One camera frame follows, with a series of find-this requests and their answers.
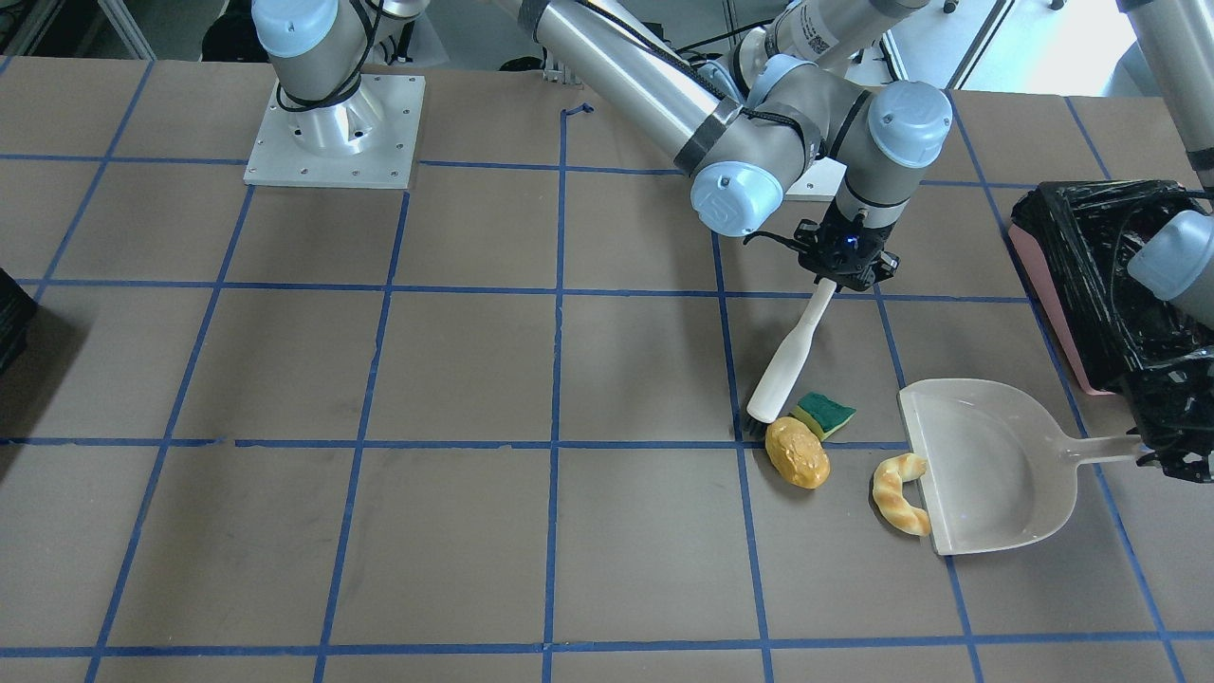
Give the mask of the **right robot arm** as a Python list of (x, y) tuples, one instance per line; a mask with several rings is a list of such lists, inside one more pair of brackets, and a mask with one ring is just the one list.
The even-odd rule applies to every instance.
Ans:
[[(276, 70), (246, 182), (316, 187), (408, 183), (422, 86), (364, 75), (391, 29), (425, 1), (254, 1)], [(691, 66), (615, 1), (504, 1), (520, 30), (615, 106), (690, 178), (690, 204), (721, 237), (764, 222), (823, 159), (844, 175), (822, 220), (785, 247), (836, 288), (894, 277), (894, 224), (944, 147), (952, 104), (931, 82), (851, 82), (845, 62), (919, 1), (794, 1), (722, 66)]]

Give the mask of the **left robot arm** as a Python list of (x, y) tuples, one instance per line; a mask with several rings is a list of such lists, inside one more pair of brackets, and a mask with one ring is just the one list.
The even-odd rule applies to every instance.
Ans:
[[(1213, 6), (1209, 1), (1119, 1), (1134, 30), (1142, 66), (1134, 70), (1144, 92), (1165, 104), (1189, 172), (1178, 184), (1212, 199)], [(1212, 214), (1182, 211), (1155, 232), (1129, 272), (1156, 297), (1212, 329)], [(1164, 476), (1212, 483), (1212, 377), (1192, 381), (1192, 392), (1161, 392), (1161, 419), (1146, 412), (1148, 393), (1131, 389), (1131, 408), (1148, 454)]]

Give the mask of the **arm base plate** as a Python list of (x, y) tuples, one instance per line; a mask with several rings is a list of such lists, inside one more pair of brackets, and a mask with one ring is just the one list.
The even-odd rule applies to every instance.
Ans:
[(365, 75), (344, 102), (287, 110), (270, 91), (243, 180), (304, 189), (407, 190), (429, 84), (421, 75)]

